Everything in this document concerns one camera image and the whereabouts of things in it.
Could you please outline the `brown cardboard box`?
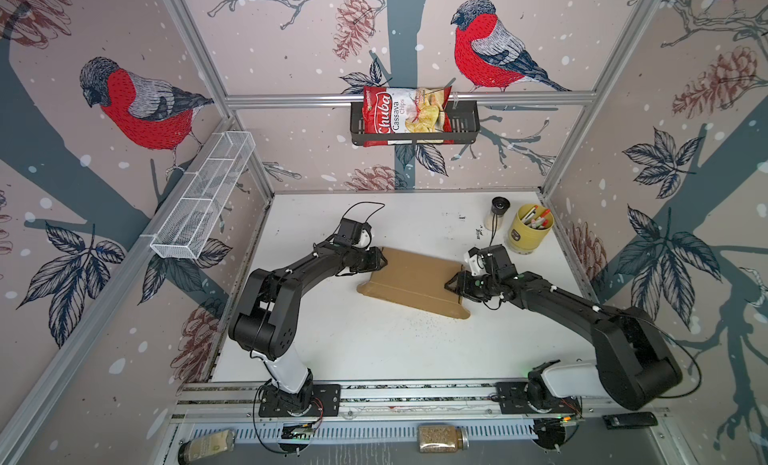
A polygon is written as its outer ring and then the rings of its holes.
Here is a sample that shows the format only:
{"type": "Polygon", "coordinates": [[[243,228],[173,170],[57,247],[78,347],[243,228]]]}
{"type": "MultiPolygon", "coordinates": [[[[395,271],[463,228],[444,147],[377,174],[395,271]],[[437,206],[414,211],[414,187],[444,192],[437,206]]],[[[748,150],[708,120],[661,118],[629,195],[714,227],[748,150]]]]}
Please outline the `brown cardboard box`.
{"type": "Polygon", "coordinates": [[[387,264],[357,287],[359,294],[451,319],[470,318],[462,298],[445,288],[464,270],[461,263],[391,247],[382,253],[387,264]]]}

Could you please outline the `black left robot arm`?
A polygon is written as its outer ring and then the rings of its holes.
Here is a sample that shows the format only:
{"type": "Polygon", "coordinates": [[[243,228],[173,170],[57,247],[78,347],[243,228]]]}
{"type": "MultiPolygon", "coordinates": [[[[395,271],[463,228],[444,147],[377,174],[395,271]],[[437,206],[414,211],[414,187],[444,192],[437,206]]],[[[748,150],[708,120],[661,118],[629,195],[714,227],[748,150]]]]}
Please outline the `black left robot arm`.
{"type": "Polygon", "coordinates": [[[262,361],[271,380],[257,399],[259,414],[302,416],[331,406],[314,392],[312,371],[293,347],[303,296],[323,280],[380,271],[383,251],[371,244],[367,222],[343,218],[337,229],[296,262],[272,271],[252,271],[228,324],[228,338],[262,361]]]}

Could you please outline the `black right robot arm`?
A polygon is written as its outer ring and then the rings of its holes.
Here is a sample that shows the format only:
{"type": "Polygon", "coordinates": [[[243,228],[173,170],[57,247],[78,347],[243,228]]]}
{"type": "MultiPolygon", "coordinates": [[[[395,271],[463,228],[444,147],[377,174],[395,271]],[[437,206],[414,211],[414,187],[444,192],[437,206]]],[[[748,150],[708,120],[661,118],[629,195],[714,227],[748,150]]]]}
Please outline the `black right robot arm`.
{"type": "Polygon", "coordinates": [[[537,313],[594,348],[592,360],[552,360],[529,372],[525,392],[534,410],[545,413],[562,399],[594,397],[637,411],[682,382],[680,366],[644,310],[601,306],[536,273],[520,272],[501,245],[472,248],[465,262],[446,290],[476,303],[497,299],[537,313]]]}

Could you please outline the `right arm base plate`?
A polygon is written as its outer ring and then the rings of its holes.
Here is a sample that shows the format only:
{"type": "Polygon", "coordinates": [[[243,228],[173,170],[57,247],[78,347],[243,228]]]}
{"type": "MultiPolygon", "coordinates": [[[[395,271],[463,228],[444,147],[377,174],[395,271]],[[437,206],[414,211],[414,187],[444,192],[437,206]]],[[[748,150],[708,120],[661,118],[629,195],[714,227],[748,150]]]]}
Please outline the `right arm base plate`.
{"type": "Polygon", "coordinates": [[[501,413],[580,415],[580,402],[574,398],[558,398],[544,385],[529,381],[497,382],[491,400],[498,403],[501,413]]]}

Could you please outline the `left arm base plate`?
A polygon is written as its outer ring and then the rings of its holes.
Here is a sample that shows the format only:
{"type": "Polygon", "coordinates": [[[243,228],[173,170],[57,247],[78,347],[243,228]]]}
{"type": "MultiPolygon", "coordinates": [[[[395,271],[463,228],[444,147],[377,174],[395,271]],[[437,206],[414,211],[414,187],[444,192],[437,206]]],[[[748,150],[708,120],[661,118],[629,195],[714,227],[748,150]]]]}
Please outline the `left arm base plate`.
{"type": "Polygon", "coordinates": [[[296,394],[289,394],[276,385],[267,384],[255,399],[260,418],[320,418],[336,417],[341,401],[341,387],[337,384],[309,384],[296,394]]]}

